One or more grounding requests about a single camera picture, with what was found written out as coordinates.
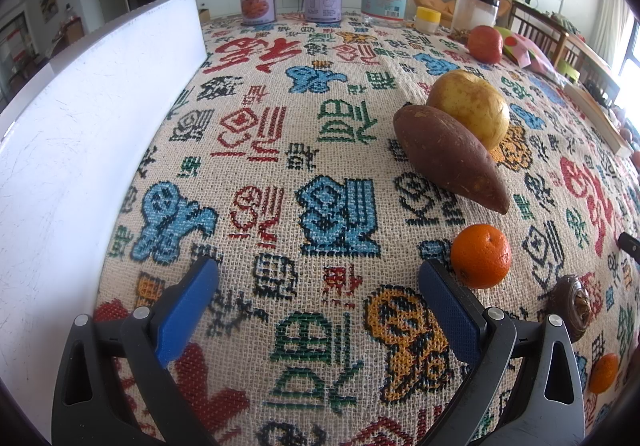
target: cardboard box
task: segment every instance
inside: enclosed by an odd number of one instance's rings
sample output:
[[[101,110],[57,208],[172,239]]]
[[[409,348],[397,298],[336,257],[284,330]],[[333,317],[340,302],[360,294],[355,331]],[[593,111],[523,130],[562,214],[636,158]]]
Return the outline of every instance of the cardboard box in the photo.
[[[198,17],[200,18],[201,24],[204,24],[205,22],[211,22],[211,14],[206,8],[198,10]]]

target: sweet potato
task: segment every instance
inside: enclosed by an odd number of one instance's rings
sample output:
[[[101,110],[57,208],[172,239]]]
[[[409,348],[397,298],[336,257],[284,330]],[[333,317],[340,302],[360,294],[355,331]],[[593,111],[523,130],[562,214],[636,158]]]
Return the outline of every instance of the sweet potato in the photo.
[[[509,196],[489,152],[459,121],[426,105],[394,115],[394,130],[415,169],[434,184],[505,214]]]

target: small yellow container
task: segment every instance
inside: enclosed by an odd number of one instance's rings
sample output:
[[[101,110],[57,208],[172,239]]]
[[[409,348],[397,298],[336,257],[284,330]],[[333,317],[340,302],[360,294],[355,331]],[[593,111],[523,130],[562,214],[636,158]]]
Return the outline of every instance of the small yellow container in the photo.
[[[415,12],[414,28],[421,33],[433,35],[440,23],[440,12],[419,6]]]

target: table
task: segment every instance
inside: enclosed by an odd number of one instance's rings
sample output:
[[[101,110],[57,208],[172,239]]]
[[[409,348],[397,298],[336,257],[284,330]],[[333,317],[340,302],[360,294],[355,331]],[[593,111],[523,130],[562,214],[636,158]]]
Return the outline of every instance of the table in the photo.
[[[468,373],[417,269],[448,264],[450,242],[474,223],[500,228],[513,252],[506,279],[478,292],[485,306],[536,321],[560,276],[582,279],[593,303],[575,344],[583,384],[604,353],[622,357],[612,388],[584,390],[587,428],[606,415],[637,343],[637,267],[615,242],[639,233],[637,174],[562,91],[504,58],[480,64],[446,32],[368,28],[355,13],[255,27],[231,17],[203,34],[207,59],[123,201],[95,316],[153,304],[199,256],[219,262],[219,290],[170,366],[218,441],[415,444]],[[418,175],[394,136],[393,114],[425,103],[455,68],[510,105],[492,152],[512,199],[505,216]],[[478,434],[497,423],[517,365]],[[126,365],[120,375],[157,435]]]
[[[526,14],[529,18],[518,16],[518,11]],[[543,30],[540,25],[532,23],[531,17],[541,22],[548,30]],[[509,29],[511,29],[514,20],[520,21],[518,33],[532,39],[545,54],[550,55],[551,64],[555,69],[558,69],[559,62],[565,60],[580,72],[580,81],[594,81],[607,92],[610,100],[616,99],[620,92],[618,77],[612,73],[607,62],[578,36],[569,33],[562,24],[555,22],[528,4],[516,0],[511,5]]]

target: yellow lid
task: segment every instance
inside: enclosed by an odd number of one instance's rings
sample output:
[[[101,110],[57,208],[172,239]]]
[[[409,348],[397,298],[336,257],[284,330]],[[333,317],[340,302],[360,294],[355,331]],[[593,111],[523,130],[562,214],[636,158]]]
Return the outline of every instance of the yellow lid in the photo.
[[[438,24],[440,22],[440,12],[419,6],[415,12],[415,18]]]

